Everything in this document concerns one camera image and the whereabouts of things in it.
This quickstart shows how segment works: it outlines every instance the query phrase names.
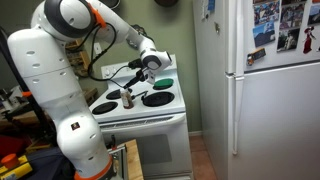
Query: floor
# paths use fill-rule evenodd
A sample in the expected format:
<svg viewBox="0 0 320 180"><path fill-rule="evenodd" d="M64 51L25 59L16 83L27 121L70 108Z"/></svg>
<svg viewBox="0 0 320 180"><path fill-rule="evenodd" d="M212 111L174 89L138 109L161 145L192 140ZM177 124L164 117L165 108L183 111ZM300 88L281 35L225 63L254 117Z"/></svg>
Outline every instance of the floor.
<svg viewBox="0 0 320 180"><path fill-rule="evenodd" d="M194 180L217 180L202 136L190 136Z"/></svg>

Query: stove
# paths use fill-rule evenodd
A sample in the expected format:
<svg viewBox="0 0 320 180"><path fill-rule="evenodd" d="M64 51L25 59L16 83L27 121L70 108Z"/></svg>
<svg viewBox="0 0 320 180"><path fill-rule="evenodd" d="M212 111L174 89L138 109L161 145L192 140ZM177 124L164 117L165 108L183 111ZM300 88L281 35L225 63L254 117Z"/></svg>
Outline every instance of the stove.
<svg viewBox="0 0 320 180"><path fill-rule="evenodd" d="M145 179L193 179L186 107L182 96L175 55L172 65L156 76L155 86L138 82L131 86L133 107L125 109L120 87L108 82L108 90L91 106L105 140L117 143L136 139ZM128 63L102 67L110 78ZM137 70L124 68L113 80L125 85Z"/></svg>
<svg viewBox="0 0 320 180"><path fill-rule="evenodd" d="M134 96L134 107L125 109L120 98L120 87L108 81L108 90L104 92L91 106L95 119L99 124L115 121L126 121L141 117L154 117L173 113L185 112L175 55L171 55L172 65L156 76L156 84L161 81L171 82L169 85L157 86L147 82L138 82L130 87ZM104 78L109 78L128 63L119 63L101 68ZM137 69L121 69L113 78L120 85L125 85L134 76Z"/></svg>

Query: oven door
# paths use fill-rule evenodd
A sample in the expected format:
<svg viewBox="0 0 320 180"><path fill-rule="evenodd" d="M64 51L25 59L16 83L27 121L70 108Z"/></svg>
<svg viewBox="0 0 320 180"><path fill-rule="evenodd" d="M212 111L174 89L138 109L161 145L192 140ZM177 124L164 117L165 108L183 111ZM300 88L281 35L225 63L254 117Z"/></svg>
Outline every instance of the oven door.
<svg viewBox="0 0 320 180"><path fill-rule="evenodd" d="M100 124L106 141L136 139L145 178L192 174L186 114Z"/></svg>

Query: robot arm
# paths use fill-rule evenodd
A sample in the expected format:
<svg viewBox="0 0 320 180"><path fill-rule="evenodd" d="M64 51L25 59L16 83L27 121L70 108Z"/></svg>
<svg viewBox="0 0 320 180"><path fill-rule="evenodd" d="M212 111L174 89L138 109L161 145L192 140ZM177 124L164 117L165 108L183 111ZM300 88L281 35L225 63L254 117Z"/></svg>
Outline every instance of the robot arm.
<svg viewBox="0 0 320 180"><path fill-rule="evenodd" d="M130 40L138 46L147 82L153 84L156 74L171 65L167 52L157 51L150 38L141 35L98 0L46 0L43 9L38 8L34 13L31 25L40 25L53 37L70 41L85 36L95 24L100 24L102 28L97 37L110 43L115 34L106 22L115 28L116 43Z"/></svg>
<svg viewBox="0 0 320 180"><path fill-rule="evenodd" d="M10 35L8 46L14 63L38 104L53 120L57 143L76 169L75 179L100 179L112 172L112 157L105 147L98 123L91 114L65 54L66 42L86 36L96 24L98 38L110 42L126 39L139 46L144 78L171 64L166 52L156 50L149 38L140 35L98 0L46 0L35 10L31 29Z"/></svg>

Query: white refrigerator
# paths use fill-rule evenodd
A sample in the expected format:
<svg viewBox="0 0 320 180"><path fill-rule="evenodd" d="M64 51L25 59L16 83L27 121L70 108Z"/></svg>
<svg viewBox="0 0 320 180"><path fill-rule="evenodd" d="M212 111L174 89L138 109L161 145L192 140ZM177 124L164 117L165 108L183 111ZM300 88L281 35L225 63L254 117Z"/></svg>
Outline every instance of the white refrigerator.
<svg viewBox="0 0 320 180"><path fill-rule="evenodd" d="M261 45L256 28L271 21L255 21L255 12L265 3L216 0L208 12L208 0L193 1L205 144L218 180L319 180L320 26L312 30L319 40L310 43L309 34L306 44L305 34L317 4L280 1L274 35ZM301 3L288 25L285 11ZM248 65L248 54L261 47L266 55Z"/></svg>

